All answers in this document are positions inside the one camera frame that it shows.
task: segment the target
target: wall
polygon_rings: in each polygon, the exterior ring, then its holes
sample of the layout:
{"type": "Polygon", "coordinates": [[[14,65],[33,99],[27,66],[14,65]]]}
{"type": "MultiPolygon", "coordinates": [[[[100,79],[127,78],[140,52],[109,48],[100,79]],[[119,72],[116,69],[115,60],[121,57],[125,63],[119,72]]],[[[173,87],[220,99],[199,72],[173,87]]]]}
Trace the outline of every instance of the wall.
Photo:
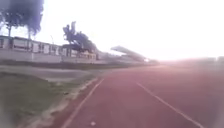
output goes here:
{"type": "Polygon", "coordinates": [[[49,55],[43,53],[32,53],[25,51],[15,51],[8,49],[0,49],[0,60],[15,60],[39,63],[95,63],[102,64],[105,62],[96,61],[95,59],[84,59],[66,56],[49,55]]]}
{"type": "Polygon", "coordinates": [[[0,59],[15,61],[31,61],[31,53],[0,49],[0,59]]]}

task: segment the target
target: window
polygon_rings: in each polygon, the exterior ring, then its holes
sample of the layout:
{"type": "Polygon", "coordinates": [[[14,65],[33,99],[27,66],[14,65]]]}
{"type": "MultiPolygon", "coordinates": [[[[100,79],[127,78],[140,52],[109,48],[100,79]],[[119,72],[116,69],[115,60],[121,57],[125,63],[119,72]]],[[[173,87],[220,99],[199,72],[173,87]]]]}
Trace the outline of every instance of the window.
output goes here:
{"type": "Polygon", "coordinates": [[[4,47],[4,39],[0,39],[0,48],[4,47]]]}

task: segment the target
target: bright sky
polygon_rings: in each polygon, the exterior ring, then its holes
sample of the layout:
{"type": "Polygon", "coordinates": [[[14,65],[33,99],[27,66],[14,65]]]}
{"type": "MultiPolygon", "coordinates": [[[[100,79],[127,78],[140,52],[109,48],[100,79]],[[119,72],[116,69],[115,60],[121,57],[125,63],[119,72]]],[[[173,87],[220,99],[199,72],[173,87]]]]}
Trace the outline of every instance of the bright sky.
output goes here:
{"type": "Polygon", "coordinates": [[[65,43],[62,27],[71,21],[103,51],[121,45],[166,60],[224,55],[223,0],[45,0],[36,39],[65,43]]]}

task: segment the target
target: tree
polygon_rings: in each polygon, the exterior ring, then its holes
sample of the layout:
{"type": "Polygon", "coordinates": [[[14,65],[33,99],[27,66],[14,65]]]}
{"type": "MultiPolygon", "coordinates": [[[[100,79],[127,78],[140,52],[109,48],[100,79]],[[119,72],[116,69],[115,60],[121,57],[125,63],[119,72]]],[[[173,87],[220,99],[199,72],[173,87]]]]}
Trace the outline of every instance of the tree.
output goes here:
{"type": "Polygon", "coordinates": [[[43,0],[10,0],[8,9],[4,10],[5,19],[9,36],[12,27],[28,28],[28,36],[35,35],[40,30],[42,19],[43,0]]]}
{"type": "Polygon", "coordinates": [[[43,12],[43,0],[24,0],[26,10],[24,10],[24,22],[28,30],[28,38],[31,39],[31,35],[36,35],[40,29],[40,23],[42,20],[43,12]]]}
{"type": "Polygon", "coordinates": [[[10,4],[10,8],[3,11],[3,17],[8,29],[8,36],[11,36],[12,27],[23,26],[22,15],[18,12],[18,7],[10,4]]]}
{"type": "Polygon", "coordinates": [[[71,46],[71,48],[77,50],[79,49],[80,52],[82,51],[89,51],[91,53],[97,51],[96,45],[89,40],[88,36],[82,32],[76,32],[75,30],[75,22],[72,22],[71,28],[69,25],[63,28],[64,36],[71,46]]]}

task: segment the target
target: building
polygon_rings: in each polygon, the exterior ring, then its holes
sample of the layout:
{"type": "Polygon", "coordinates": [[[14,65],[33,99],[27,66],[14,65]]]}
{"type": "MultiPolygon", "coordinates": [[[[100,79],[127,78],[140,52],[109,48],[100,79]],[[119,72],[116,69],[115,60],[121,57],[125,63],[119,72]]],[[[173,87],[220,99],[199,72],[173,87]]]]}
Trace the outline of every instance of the building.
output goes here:
{"type": "Polygon", "coordinates": [[[94,63],[94,53],[78,52],[62,47],[21,37],[0,36],[0,60],[16,60],[42,63],[94,63]]]}

